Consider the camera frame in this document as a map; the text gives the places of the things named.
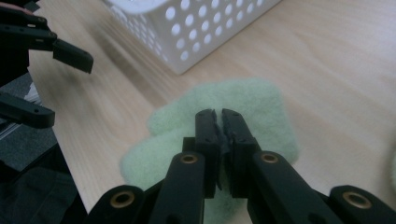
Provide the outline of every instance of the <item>gray fabric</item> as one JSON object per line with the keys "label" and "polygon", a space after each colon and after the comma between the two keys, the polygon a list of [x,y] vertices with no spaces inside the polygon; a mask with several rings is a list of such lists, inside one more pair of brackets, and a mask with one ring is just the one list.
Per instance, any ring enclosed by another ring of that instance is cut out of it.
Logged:
{"label": "gray fabric", "polygon": [[[23,98],[29,92],[31,83],[32,78],[26,74],[1,87],[0,91]],[[21,171],[56,143],[56,137],[51,128],[34,129],[22,125],[0,141],[0,160]]]}
{"label": "gray fabric", "polygon": [[17,181],[0,185],[0,223],[60,223],[77,193],[70,175],[33,168]]}

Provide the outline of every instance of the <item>fuzzy green fabric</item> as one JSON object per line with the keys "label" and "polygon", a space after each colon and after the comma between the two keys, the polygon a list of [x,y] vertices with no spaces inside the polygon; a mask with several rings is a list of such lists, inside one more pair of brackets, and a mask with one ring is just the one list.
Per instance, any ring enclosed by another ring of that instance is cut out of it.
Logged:
{"label": "fuzzy green fabric", "polygon": [[[133,146],[121,161],[127,184],[148,189],[162,180],[172,158],[181,152],[183,137],[195,136],[195,114],[208,108],[216,110],[221,128],[222,108],[240,113],[262,150],[277,152],[289,162],[297,159],[296,140],[277,87],[261,78],[231,79],[199,85],[151,115],[151,137]],[[217,190],[215,199],[205,200],[204,223],[225,223],[241,204],[227,190]]]}

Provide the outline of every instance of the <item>table surface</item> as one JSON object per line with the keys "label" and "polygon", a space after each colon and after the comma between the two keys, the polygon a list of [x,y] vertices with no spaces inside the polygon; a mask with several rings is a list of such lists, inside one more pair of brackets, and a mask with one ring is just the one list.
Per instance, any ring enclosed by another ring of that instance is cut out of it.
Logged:
{"label": "table surface", "polygon": [[[30,66],[87,210],[124,184],[120,159],[149,136],[154,110],[197,84],[233,77],[280,88],[301,150],[293,166],[313,189],[353,185],[396,208],[396,1],[283,0],[182,76],[101,1],[39,5],[52,31],[95,59],[91,75],[43,51],[31,51]],[[245,209],[232,222],[241,220]]]}

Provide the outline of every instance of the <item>white plastic basket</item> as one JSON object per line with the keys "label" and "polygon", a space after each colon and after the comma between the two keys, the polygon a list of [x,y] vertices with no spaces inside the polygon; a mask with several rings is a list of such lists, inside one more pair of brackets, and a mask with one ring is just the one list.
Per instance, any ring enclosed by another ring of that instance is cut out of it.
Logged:
{"label": "white plastic basket", "polygon": [[182,74],[280,0],[103,0],[153,54]]}

